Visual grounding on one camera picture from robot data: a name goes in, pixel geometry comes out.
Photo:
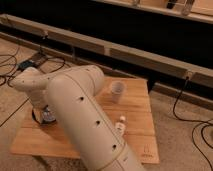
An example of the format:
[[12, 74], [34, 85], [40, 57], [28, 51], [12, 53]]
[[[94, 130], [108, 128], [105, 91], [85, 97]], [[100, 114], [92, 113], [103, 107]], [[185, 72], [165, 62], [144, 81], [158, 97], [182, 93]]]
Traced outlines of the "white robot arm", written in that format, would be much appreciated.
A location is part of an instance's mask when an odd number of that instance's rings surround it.
[[89, 171], [146, 171], [95, 100], [103, 85], [95, 65], [48, 74], [29, 67], [12, 81], [32, 104], [49, 107]]

